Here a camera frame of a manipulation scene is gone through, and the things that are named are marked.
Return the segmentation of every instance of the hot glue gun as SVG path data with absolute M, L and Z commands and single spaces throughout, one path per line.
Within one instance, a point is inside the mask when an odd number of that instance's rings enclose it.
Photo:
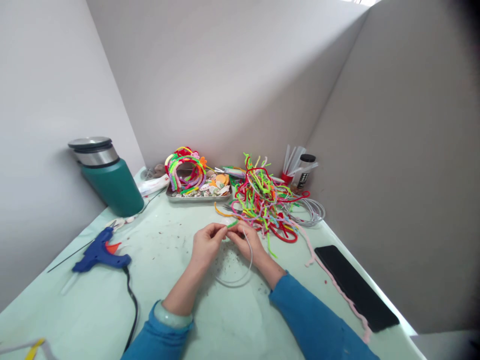
M 95 264 L 104 264 L 112 268 L 121 269 L 132 261 L 129 255 L 114 255 L 121 243 L 109 245 L 109 240 L 114 235 L 115 222 L 103 229 L 91 242 L 90 246 L 83 253 L 83 258 L 73 267 L 73 276 L 65 284 L 60 294 L 65 295 L 76 281 L 79 273 L 86 273 Z

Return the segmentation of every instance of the metal tray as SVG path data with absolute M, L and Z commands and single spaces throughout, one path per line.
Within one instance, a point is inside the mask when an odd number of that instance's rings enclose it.
M 191 170 L 178 170 L 177 175 L 183 179 L 190 175 L 191 172 Z M 165 194 L 171 203 L 220 203 L 229 201 L 232 198 L 232 184 L 230 184 L 229 194 L 224 196 L 176 197 L 172 196 L 173 193 L 174 191 L 172 191 L 172 187 L 169 184 Z

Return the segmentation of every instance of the felt flower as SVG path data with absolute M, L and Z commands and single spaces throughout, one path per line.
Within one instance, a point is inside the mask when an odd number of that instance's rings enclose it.
M 188 146 L 185 146 L 185 148 L 181 148 L 178 151 L 175 151 L 179 156 L 187 156 L 192 154 L 192 149 L 190 149 Z

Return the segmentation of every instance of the craft decoration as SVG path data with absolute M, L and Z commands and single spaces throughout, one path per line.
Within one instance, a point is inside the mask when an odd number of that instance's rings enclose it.
M 177 169 L 181 164 L 193 164 L 191 174 L 185 178 L 177 175 Z M 228 195 L 227 191 L 220 192 L 230 183 L 230 177 L 217 175 L 213 169 L 207 166 L 204 156 L 200 157 L 197 151 L 187 146 L 179 147 L 165 160 L 165 171 L 170 178 L 170 187 L 176 192 L 176 197 L 205 197 Z
M 261 231 L 263 237 L 267 237 L 268 251 L 276 258 L 277 256 L 270 248 L 270 230 L 279 239 L 287 243 L 296 242 L 299 231 L 295 225 L 289 222 L 288 217 L 284 216 L 282 211 L 284 208 L 291 209 L 294 202 L 310 196 L 310 193 L 305 191 L 300 197 L 293 195 L 288 187 L 277 185 L 272 180 L 266 169 L 270 165 L 267 164 L 267 158 L 261 163 L 260 167 L 257 167 L 260 157 L 258 157 L 254 166 L 250 155 L 246 153 L 244 155 L 245 179 L 243 184 L 236 189 L 235 200 L 231 202 L 230 206 L 233 213 L 236 213 L 234 204 L 241 205 L 242 213 L 239 213 L 236 217 L 245 220 L 252 227 Z M 226 176 L 219 174 L 216 179 L 221 182 L 223 177 Z M 216 210 L 221 215 L 226 215 L 218 209 Z

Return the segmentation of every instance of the teal water bottle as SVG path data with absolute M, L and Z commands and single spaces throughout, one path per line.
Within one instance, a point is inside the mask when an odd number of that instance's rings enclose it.
M 98 195 L 121 218 L 128 218 L 144 208 L 144 199 L 125 160 L 121 159 L 108 137 L 85 137 L 70 141 L 81 163 L 81 172 Z

